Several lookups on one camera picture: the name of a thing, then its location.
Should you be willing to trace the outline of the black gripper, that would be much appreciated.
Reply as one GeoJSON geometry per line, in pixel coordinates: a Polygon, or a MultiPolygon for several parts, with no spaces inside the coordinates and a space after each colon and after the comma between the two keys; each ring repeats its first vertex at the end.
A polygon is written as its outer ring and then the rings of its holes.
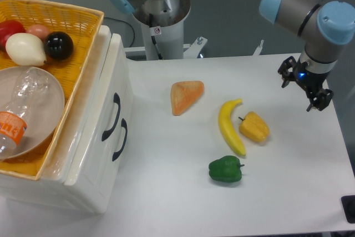
{"type": "Polygon", "coordinates": [[[296,62],[293,56],[285,59],[277,71],[282,78],[281,87],[285,88],[290,82],[296,81],[310,101],[306,111],[309,112],[311,109],[322,111],[329,106],[333,98],[333,91],[323,87],[330,71],[320,73],[320,70],[309,70],[309,66],[309,62],[300,60],[296,62]]]}

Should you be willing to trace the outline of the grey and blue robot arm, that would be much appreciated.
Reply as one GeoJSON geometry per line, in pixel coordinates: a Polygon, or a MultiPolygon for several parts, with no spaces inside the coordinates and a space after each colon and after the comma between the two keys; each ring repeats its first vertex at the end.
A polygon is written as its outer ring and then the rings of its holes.
{"type": "MultiPolygon", "coordinates": [[[[184,49],[184,20],[190,0],[110,0],[124,14],[140,23],[148,60],[183,59],[198,55],[197,45],[184,49]]],[[[322,0],[261,0],[259,13],[272,24],[305,41],[299,59],[289,57],[278,69],[283,86],[297,83],[310,108],[324,110],[333,92],[323,87],[344,47],[354,37],[354,7],[345,2],[322,0]]]]}

